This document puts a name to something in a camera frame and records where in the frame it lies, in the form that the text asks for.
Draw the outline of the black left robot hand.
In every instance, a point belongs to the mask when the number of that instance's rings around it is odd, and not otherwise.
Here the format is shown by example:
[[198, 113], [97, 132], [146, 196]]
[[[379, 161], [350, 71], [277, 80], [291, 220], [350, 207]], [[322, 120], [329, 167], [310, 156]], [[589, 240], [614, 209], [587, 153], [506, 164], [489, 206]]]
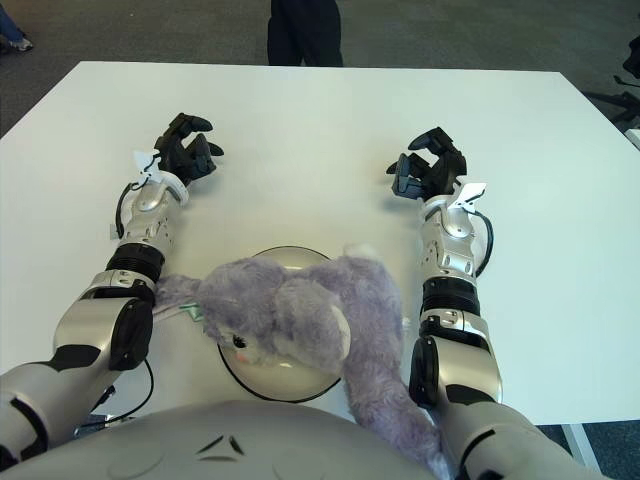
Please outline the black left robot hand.
[[217, 168], [213, 158], [224, 155], [224, 150], [204, 135], [212, 130], [208, 120], [179, 113], [154, 145], [159, 169], [175, 175], [185, 187], [212, 174]]

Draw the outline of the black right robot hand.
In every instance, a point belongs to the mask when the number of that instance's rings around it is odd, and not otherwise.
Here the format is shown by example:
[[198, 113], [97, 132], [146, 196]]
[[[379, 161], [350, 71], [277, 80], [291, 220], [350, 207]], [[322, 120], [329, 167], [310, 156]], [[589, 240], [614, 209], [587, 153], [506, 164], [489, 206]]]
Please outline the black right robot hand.
[[441, 128], [433, 128], [411, 141], [410, 154], [401, 153], [387, 169], [393, 175], [392, 192], [408, 199], [428, 200], [452, 195], [460, 176], [467, 174], [466, 158]]

